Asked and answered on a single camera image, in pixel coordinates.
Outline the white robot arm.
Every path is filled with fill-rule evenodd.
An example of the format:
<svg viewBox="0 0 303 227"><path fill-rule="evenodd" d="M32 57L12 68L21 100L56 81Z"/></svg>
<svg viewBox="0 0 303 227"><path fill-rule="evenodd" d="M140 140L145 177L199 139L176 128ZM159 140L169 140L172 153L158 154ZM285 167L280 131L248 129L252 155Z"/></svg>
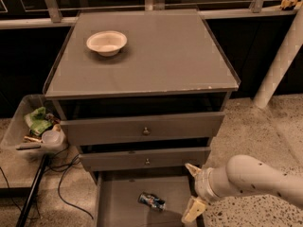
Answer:
<svg viewBox="0 0 303 227"><path fill-rule="evenodd" d="M189 198L183 223L191 223L209 203L226 197L269 194L303 208L303 178L283 173L254 157L235 155L216 168L198 168L190 163L185 167L194 178L197 196Z"/></svg>

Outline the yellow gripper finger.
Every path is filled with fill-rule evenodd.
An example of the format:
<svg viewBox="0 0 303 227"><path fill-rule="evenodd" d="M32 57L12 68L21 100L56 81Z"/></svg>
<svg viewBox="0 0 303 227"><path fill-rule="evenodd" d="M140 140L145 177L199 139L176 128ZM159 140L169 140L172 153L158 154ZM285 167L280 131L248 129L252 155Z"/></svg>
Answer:
<svg viewBox="0 0 303 227"><path fill-rule="evenodd" d="M185 167L187 168L187 170L189 171L189 173L192 177L196 177L202 171L200 168L198 168L197 166L194 166L190 163L186 163Z"/></svg>
<svg viewBox="0 0 303 227"><path fill-rule="evenodd" d="M183 223L191 223L206 210L206 202L199 197L191 196L187 203L187 209L182 216Z"/></svg>

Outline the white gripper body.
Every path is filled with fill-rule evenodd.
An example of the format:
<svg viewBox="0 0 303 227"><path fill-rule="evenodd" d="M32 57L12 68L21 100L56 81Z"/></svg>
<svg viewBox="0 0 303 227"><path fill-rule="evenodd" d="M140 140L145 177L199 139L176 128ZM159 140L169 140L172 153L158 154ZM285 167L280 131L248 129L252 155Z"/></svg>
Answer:
<svg viewBox="0 0 303 227"><path fill-rule="evenodd" d="M204 168L201 169L197 175L194 177L195 179L195 192L198 197L205 202L214 202L220 199L219 196L215 194L210 185L210 173L212 168Z"/></svg>

